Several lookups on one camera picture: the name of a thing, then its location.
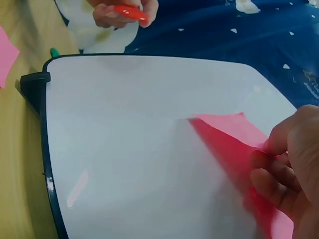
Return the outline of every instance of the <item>finger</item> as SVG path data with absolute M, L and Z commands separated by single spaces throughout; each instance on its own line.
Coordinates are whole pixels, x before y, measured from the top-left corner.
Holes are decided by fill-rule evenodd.
M 287 151 L 288 134 L 295 122 L 295 115 L 292 115 L 276 125 L 271 131 L 263 150 L 270 155 L 281 155 Z
M 135 22 L 134 19 L 120 16 L 118 13 L 114 12 L 114 6 L 106 6 L 105 4 L 99 4 L 95 7 L 93 18 L 95 19 L 97 26 L 104 28 L 110 26 L 123 28 L 126 26 L 126 23 Z
M 148 27 L 155 20 L 157 11 L 159 9 L 158 0 L 141 0 L 143 11 L 149 17 L 149 20 L 146 24 L 141 24 L 142 27 Z
M 292 116 L 276 125 L 265 142 L 263 150 L 270 155 L 281 155 L 288 149 L 288 135 L 301 121 L 318 115 L 319 107 L 306 105 L 300 107 Z
M 289 157 L 288 157 L 288 153 L 285 152 L 283 153 L 282 155 L 279 155 L 276 157 L 276 160 L 278 162 L 280 162 L 281 164 L 287 166 L 287 167 L 290 167 L 291 168 L 291 164 L 290 164 L 290 161 L 289 161 Z
M 293 220 L 293 208 L 298 193 L 280 184 L 263 168 L 254 169 L 250 177 L 257 192 Z
M 108 20 L 107 22 L 98 21 L 98 22 L 96 22 L 96 25 L 99 27 L 103 27 L 103 28 L 109 28 L 110 26 L 113 26 L 115 28 L 124 28 L 124 27 L 126 27 L 127 23 L 119 22 L 116 20 Z
M 103 18 L 104 21 L 109 21 L 109 20 L 116 20 L 119 22 L 124 22 L 124 23 L 133 23 L 136 22 L 135 19 L 129 18 L 129 17 L 124 17 L 117 12 L 114 11 L 114 6 L 108 6 L 105 9 L 105 17 Z
M 299 181 L 297 180 L 293 169 L 286 165 L 288 163 L 289 160 L 287 154 L 283 154 L 276 158 L 257 150 L 251 154 L 251 165 L 253 168 L 266 169 L 279 183 L 291 190 L 300 192 L 302 189 Z

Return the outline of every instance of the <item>fingernail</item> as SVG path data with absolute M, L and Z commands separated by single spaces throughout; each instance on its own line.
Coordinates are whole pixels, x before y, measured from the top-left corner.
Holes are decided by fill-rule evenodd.
M 267 151 L 267 149 L 268 149 L 268 140 L 266 140 L 266 141 L 263 143 L 263 145 L 262 145 L 262 150 L 263 150 L 263 151 Z
M 114 10 L 114 6 L 108 6 L 105 10 L 105 16 L 109 18 L 117 18 L 119 15 L 113 10 Z

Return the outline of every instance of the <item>wooden table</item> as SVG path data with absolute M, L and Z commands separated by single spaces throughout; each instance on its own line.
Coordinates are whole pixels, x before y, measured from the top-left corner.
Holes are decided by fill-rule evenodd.
M 20 50 L 0 89 L 0 238 L 57 238 L 47 196 L 38 116 L 16 86 L 40 71 L 49 49 L 78 53 L 53 0 L 2 0 L 0 25 Z

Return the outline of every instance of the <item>black plastic corner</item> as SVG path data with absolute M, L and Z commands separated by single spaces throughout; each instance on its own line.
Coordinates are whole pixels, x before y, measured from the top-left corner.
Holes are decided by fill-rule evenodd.
M 35 111 L 40 113 L 40 93 L 41 88 L 51 81 L 49 72 L 37 72 L 21 76 L 20 90 L 27 101 L 32 105 Z

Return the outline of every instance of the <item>pink paper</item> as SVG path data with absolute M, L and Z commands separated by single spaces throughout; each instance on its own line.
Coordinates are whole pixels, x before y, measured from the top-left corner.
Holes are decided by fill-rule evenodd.
M 269 239 L 291 239 L 293 223 L 251 187 L 250 154 L 267 139 L 243 113 L 195 115 L 190 119 L 198 135 L 244 197 L 244 206 L 254 215 Z
M 9 41 L 4 29 L 0 26 L 0 88 L 5 87 L 6 78 L 19 55 L 19 50 Z

